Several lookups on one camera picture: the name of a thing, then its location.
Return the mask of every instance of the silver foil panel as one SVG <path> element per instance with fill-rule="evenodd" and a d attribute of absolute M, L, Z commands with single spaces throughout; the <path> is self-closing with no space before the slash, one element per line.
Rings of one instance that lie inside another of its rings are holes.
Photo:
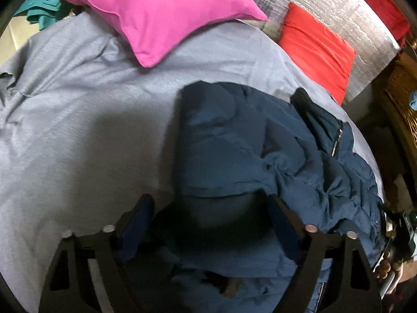
<path fill-rule="evenodd" d="M 269 37 L 279 38 L 288 10 L 295 2 L 356 50 L 345 102 L 353 100 L 389 64 L 399 46 L 378 15 L 364 0 L 254 0 L 269 17 L 258 23 Z"/>

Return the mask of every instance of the red pillow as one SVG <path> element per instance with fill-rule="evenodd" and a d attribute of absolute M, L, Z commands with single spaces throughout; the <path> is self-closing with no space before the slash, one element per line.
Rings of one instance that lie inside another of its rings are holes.
<path fill-rule="evenodd" d="M 393 0 L 365 0 L 379 16 L 396 40 L 401 40 L 410 29 L 405 16 Z"/>
<path fill-rule="evenodd" d="M 292 2 L 279 45 L 305 75 L 342 103 L 355 58 L 351 45 Z"/>

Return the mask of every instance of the navy blue jacket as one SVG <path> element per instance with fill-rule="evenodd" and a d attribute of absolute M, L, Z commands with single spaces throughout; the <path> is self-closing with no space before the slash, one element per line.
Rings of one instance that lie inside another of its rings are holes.
<path fill-rule="evenodd" d="M 382 252 L 382 201 L 372 169 L 352 147 L 350 125 L 314 104 L 304 89 L 289 104 L 234 83 L 186 86 L 176 198 L 157 215 L 152 232 L 188 270 L 245 279 L 228 299 L 235 305 L 221 310 L 271 312 L 296 265 L 272 229 L 267 195 L 278 194 L 323 232 L 357 232 L 371 265 Z M 318 282 L 327 281 L 330 264 L 324 262 Z"/>

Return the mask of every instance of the pink pillow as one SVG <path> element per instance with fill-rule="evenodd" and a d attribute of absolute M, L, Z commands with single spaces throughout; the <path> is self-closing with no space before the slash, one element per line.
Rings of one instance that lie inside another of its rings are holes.
<path fill-rule="evenodd" d="M 140 64 L 159 63 L 194 30 L 232 19 L 267 20 L 253 0 L 66 0 L 91 6 L 129 41 Z"/>

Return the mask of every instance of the gray bedsheet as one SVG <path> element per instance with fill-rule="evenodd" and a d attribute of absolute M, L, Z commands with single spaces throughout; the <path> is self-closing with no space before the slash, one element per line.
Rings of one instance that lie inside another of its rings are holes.
<path fill-rule="evenodd" d="M 153 69 L 84 12 L 34 35 L 0 68 L 0 272 L 29 313 L 71 229 L 115 223 L 143 192 L 157 209 L 172 197 L 176 97 L 197 80 L 246 84 L 287 99 L 299 86 L 351 123 L 354 151 L 374 170 L 356 126 L 259 29 L 229 22 L 202 29 Z"/>

